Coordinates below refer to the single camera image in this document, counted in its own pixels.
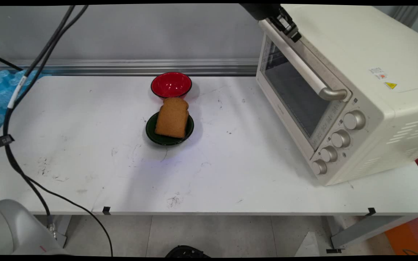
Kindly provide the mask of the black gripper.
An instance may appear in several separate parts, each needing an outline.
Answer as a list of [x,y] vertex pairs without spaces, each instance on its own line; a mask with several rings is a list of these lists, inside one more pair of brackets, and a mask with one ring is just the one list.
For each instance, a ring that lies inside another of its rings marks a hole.
[[280,4],[239,4],[255,20],[272,19],[272,24],[294,43],[302,38],[299,29],[289,13]]

